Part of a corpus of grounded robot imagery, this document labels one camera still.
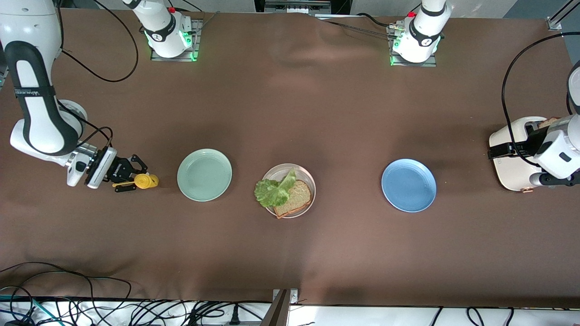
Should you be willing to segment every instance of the brown table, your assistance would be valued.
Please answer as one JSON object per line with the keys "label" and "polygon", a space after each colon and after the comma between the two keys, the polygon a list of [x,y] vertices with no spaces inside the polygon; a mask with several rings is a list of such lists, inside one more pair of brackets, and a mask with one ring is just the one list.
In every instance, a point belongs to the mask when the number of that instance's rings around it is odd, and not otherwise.
{"label": "brown table", "polygon": [[[106,83],[62,56],[53,82],[59,98],[112,127],[119,153],[140,155],[160,186],[67,187],[63,168],[10,147],[21,112],[8,81],[0,267],[47,260],[113,275],[134,282],[136,298],[268,299],[273,288],[299,288],[305,303],[321,304],[580,305],[580,187],[512,193],[486,157],[489,135],[505,124],[505,70],[549,35],[543,21],[452,19],[438,67],[408,68],[389,66],[386,41],[301,14],[219,14],[198,62],[151,62],[133,13],[119,15],[139,38],[135,74]],[[108,78],[130,69],[132,44],[107,12],[63,16],[65,49]],[[341,21],[382,31],[365,18]],[[507,87],[512,117],[565,115],[570,67],[562,39],[523,56]],[[229,189],[212,202],[190,201],[176,184],[181,160],[199,148],[222,151],[233,166]],[[405,157],[437,180],[437,199],[417,214],[394,209],[380,190],[385,166]],[[284,162],[317,183],[297,219],[273,218],[253,196]],[[68,281],[39,277],[29,287],[88,294]],[[124,294],[102,286],[96,295]]]}

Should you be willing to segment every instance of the lettuce leaf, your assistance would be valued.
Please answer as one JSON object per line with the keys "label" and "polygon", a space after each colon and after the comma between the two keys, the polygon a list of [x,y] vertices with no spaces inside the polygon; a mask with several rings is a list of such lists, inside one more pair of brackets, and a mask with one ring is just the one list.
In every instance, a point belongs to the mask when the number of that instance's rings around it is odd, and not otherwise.
{"label": "lettuce leaf", "polygon": [[288,190],[296,183],[296,172],[291,169],[282,182],[264,179],[256,184],[254,195],[263,207],[284,205],[290,198]]}

